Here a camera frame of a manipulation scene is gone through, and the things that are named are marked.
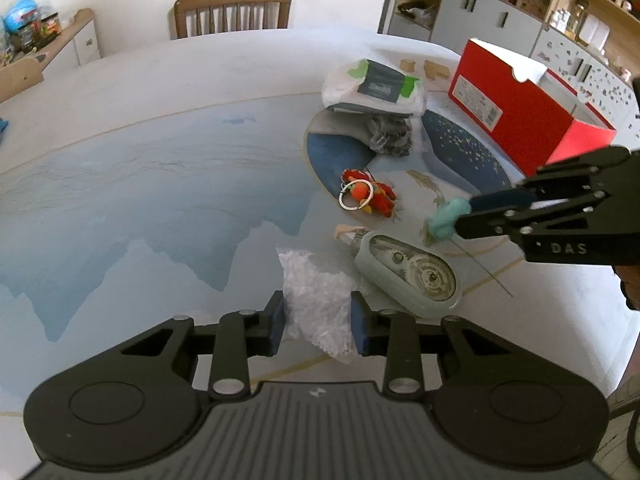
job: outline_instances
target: clear plastic bag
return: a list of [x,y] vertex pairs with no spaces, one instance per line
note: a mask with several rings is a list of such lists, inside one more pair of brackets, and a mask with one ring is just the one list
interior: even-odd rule
[[278,248],[284,269],[286,332],[349,363],[355,355],[350,312],[351,291],[356,289],[356,283],[344,272],[321,272],[311,256],[308,251]]

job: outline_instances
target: packaging bag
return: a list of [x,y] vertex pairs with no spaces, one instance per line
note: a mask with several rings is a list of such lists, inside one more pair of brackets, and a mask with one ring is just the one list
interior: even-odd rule
[[424,113],[426,97],[418,78],[370,59],[336,68],[322,87],[324,107],[332,111],[408,118]]

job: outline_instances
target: wooden block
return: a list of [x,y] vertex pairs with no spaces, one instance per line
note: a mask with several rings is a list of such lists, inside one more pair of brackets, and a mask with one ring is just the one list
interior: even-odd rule
[[451,78],[451,72],[446,66],[434,63],[433,61],[429,60],[424,62],[424,75],[431,80],[435,80],[438,77],[444,79]]
[[413,59],[403,59],[400,62],[400,70],[409,74],[415,72],[415,61]]
[[23,57],[5,66],[0,69],[0,103],[43,80],[42,68],[34,57]]

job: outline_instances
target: wooden chair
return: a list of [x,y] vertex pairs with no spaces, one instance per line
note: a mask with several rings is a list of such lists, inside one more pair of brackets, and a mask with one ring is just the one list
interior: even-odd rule
[[[248,19],[245,23],[248,27],[245,30],[257,30],[259,28],[270,28],[273,20],[270,20],[270,7],[274,4],[278,5],[277,28],[287,28],[289,25],[289,9],[291,0],[177,0],[174,5],[175,14],[175,30],[178,38],[186,38],[187,32],[187,13],[195,12],[195,35],[203,34],[202,15],[204,14],[205,23],[208,22],[208,31],[204,34],[213,34],[215,32],[231,32],[229,26],[228,10],[232,11],[232,17],[235,21],[233,30],[242,30],[242,10],[248,7]],[[215,10],[218,11],[218,20],[216,19]],[[259,26],[260,14],[262,15],[262,26]],[[216,21],[222,21],[222,25],[216,30]]]
[[44,80],[40,63],[27,56],[0,68],[0,103]]

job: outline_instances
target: white cabinet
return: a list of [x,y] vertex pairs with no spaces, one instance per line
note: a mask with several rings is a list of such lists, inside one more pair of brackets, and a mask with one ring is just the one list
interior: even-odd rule
[[95,26],[93,21],[87,23],[82,30],[74,36],[74,44],[76,46],[80,65],[86,65],[95,59],[100,59],[98,38],[95,35]]
[[412,40],[420,41],[429,41],[431,36],[430,30],[398,14],[391,16],[387,33],[390,36],[400,36],[401,38],[411,38]]
[[625,126],[636,98],[606,65],[552,28],[542,31],[531,57],[559,75],[580,102],[591,104],[615,129]]
[[543,28],[531,58],[545,64],[575,90],[591,56],[554,28]]
[[65,47],[54,57],[51,62],[42,71],[44,79],[51,79],[60,74],[78,68],[78,54],[76,54],[76,46],[70,41]]
[[611,143],[626,146],[630,150],[640,148],[640,110],[635,98],[629,103],[629,115],[618,128],[618,134]]
[[585,63],[581,83],[576,89],[578,99],[593,105],[615,129],[619,130],[636,100],[632,89],[593,56]]
[[500,0],[478,0],[472,18],[475,37],[529,56],[542,23]]
[[442,0],[431,42],[462,54],[470,38],[529,56],[542,23],[500,0]]
[[466,42],[474,36],[472,14],[476,0],[442,0],[433,25],[431,43],[462,54]]

